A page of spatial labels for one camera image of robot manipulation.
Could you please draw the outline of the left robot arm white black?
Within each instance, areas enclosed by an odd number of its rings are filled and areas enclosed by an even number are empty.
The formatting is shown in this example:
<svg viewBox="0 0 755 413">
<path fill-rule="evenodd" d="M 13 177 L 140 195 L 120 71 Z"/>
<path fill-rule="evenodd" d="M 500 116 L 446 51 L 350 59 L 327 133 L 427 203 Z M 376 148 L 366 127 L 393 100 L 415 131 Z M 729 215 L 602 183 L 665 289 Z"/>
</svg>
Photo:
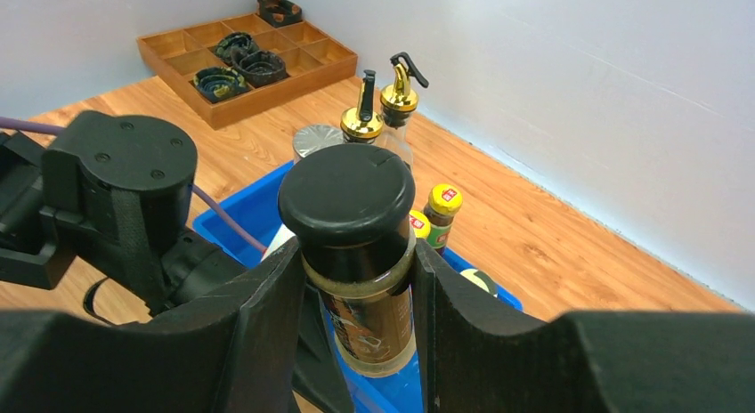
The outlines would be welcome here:
<svg viewBox="0 0 755 413">
<path fill-rule="evenodd" d="M 186 225 L 197 148 L 181 128 L 85 111 L 42 147 L 1 138 L 1 278 L 53 288 L 80 258 L 146 323 L 1 314 L 4 412 L 328 412 L 353 401 L 287 241 L 247 268 Z"/>
</svg>

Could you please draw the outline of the jar with silver lid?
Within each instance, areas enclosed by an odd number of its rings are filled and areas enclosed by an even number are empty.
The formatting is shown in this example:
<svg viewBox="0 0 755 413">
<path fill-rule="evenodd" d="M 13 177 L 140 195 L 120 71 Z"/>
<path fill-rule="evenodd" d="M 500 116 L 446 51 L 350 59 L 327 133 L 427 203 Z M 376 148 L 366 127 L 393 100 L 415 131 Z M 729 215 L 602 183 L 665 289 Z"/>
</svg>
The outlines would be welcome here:
<svg viewBox="0 0 755 413">
<path fill-rule="evenodd" d="M 299 129 L 292 139 L 294 162 L 296 163 L 318 150 L 342 143 L 343 133 L 340 128 L 325 124 L 305 126 Z"/>
</svg>

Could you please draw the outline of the red label sauce bottle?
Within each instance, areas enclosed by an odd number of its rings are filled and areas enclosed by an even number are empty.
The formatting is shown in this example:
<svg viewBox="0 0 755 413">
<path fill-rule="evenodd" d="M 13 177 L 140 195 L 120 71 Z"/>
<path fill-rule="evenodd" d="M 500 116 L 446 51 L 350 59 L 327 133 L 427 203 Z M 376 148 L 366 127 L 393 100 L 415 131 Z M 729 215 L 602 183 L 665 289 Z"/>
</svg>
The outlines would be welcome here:
<svg viewBox="0 0 755 413">
<path fill-rule="evenodd" d="M 456 214 L 463 206 L 461 190 L 448 183 L 435 185 L 428 194 L 423 214 L 430 223 L 426 240 L 436 253 L 445 251 Z"/>
</svg>

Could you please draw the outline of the small black pepper shaker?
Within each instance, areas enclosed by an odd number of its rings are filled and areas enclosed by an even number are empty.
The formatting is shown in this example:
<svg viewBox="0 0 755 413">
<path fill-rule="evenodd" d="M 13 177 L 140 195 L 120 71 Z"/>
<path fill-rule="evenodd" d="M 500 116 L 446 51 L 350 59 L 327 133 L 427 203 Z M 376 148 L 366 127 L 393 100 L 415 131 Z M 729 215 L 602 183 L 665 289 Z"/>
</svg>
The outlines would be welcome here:
<svg viewBox="0 0 755 413">
<path fill-rule="evenodd" d="M 416 350 L 409 277 L 415 196 L 400 157 L 359 143 L 314 152 L 280 186 L 280 219 L 296 235 L 336 347 L 366 377 L 398 372 Z"/>
</svg>

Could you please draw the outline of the blue plastic divided bin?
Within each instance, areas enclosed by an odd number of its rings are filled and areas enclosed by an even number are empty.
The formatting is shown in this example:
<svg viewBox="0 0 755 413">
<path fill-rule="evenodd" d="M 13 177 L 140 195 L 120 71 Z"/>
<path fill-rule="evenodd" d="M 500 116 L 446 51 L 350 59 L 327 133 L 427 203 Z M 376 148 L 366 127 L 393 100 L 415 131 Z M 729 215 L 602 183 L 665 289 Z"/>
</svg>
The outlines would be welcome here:
<svg viewBox="0 0 755 413">
<path fill-rule="evenodd" d="M 292 166 L 289 162 L 275 169 L 220 203 L 234 222 L 266 246 L 272 244 L 281 226 L 277 210 L 278 190 Z M 213 209 L 197 217 L 193 227 L 199 235 L 223 247 L 248 267 L 254 267 L 263 260 L 263 254 L 250 246 Z M 417 356 L 400 372 L 384 378 L 363 377 L 350 370 L 342 359 L 338 361 L 357 412 L 423 410 Z"/>
</svg>

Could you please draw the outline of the clear glass oil bottle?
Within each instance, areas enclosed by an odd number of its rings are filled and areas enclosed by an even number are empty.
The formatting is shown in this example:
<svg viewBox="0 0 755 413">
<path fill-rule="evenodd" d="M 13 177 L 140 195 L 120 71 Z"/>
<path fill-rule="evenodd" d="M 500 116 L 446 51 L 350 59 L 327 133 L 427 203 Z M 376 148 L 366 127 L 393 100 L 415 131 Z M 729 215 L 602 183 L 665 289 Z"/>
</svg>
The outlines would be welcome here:
<svg viewBox="0 0 755 413">
<path fill-rule="evenodd" d="M 383 118 L 374 110 L 376 72 L 363 71 L 358 102 L 341 115 L 344 143 L 373 144 L 383 131 Z"/>
</svg>

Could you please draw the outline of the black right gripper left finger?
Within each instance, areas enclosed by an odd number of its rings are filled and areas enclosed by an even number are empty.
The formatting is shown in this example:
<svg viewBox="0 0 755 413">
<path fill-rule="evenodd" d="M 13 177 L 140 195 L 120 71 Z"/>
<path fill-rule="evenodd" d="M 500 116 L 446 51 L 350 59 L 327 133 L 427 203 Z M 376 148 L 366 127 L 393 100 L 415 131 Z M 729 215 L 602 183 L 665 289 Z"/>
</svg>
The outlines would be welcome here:
<svg viewBox="0 0 755 413">
<path fill-rule="evenodd" d="M 147 323 L 1 314 L 4 412 L 289 412 L 304 293 L 291 239 Z"/>
</svg>

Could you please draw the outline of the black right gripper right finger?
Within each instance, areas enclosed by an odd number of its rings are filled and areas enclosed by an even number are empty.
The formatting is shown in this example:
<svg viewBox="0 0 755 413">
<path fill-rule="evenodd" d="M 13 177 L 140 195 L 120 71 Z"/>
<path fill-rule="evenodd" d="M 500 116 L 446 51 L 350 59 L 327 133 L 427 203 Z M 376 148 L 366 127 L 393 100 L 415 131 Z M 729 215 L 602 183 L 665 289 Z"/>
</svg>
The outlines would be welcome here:
<svg viewBox="0 0 755 413">
<path fill-rule="evenodd" d="M 750 313 L 571 311 L 544 321 L 454 271 L 412 266 L 427 412 L 751 412 Z"/>
</svg>

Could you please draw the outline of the glass bottle with brown sauce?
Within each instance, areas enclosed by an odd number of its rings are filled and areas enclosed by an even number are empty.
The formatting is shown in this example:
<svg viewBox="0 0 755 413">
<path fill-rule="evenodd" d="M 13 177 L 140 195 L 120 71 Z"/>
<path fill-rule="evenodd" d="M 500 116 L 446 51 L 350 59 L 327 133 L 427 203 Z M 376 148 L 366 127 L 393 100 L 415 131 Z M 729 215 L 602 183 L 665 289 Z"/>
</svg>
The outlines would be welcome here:
<svg viewBox="0 0 755 413">
<path fill-rule="evenodd" d="M 381 115 L 384 128 L 381 136 L 383 146 L 398 155 L 405 165 L 413 167 L 413 152 L 406 137 L 412 114 L 419 105 L 419 95 L 411 85 L 411 79 L 423 87 L 429 87 L 429 81 L 420 72 L 407 52 L 400 52 L 390 58 L 394 70 L 394 81 L 385 86 L 380 93 Z"/>
</svg>

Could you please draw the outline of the green label sauce bottle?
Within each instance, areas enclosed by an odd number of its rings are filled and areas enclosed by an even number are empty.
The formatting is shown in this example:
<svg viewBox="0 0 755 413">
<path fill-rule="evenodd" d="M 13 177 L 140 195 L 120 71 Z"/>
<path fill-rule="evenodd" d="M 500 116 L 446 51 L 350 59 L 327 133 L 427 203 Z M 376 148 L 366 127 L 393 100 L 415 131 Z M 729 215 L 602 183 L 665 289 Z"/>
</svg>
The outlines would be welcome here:
<svg viewBox="0 0 755 413">
<path fill-rule="evenodd" d="M 421 211 L 412 209 L 409 220 L 415 236 L 418 239 L 427 239 L 431 231 L 431 224 L 427 217 Z"/>
</svg>

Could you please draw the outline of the jar with pale yellow lid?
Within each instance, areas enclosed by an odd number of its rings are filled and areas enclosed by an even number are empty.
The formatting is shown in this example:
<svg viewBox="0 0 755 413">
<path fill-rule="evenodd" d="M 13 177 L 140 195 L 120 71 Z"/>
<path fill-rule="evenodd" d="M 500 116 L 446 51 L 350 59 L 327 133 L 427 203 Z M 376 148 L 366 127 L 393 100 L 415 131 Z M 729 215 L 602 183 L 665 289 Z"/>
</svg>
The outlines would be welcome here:
<svg viewBox="0 0 755 413">
<path fill-rule="evenodd" d="M 498 297 L 498 284 L 486 272 L 470 268 L 459 274 L 491 296 Z"/>
</svg>

